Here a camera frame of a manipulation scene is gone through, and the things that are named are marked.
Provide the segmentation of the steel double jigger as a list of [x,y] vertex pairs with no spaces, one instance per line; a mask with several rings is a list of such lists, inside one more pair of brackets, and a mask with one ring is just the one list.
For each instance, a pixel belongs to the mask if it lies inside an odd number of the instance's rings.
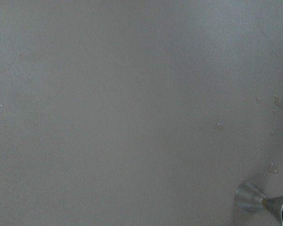
[[268,211],[283,226],[283,195],[269,198],[254,183],[244,182],[236,188],[234,199],[247,212]]

